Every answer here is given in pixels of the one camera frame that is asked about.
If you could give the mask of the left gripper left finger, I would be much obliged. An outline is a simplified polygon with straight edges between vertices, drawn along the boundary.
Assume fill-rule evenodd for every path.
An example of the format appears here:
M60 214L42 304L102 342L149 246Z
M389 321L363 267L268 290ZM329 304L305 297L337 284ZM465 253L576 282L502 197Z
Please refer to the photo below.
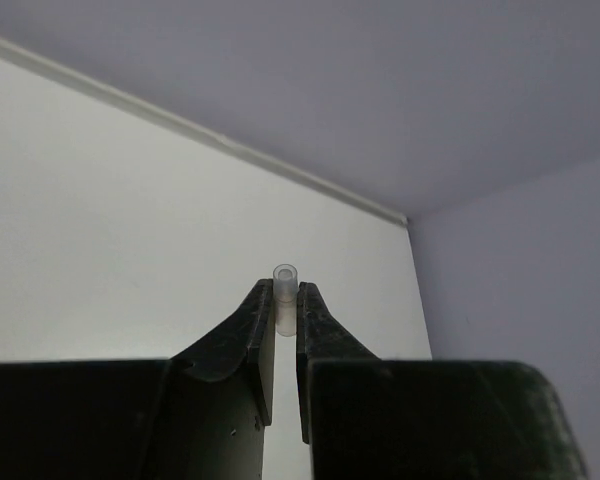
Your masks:
M206 383L244 370L262 424L273 420L275 321L273 281L260 279L237 309L172 361Z

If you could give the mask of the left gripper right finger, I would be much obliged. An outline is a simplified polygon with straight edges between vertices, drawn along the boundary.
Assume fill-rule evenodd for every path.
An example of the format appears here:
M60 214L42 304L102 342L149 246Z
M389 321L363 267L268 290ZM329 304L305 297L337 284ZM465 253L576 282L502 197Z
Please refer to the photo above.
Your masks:
M329 311L318 286L301 282L296 309L296 379L302 440L310 444L309 380L311 360L378 360Z

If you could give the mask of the clear pen cap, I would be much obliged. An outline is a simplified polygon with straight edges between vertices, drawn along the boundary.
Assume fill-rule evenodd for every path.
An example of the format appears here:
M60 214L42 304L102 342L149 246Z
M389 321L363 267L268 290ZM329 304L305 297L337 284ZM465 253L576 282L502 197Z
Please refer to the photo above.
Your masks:
M278 265L273 271L275 325L278 334L292 337L297 331L298 273L290 264Z

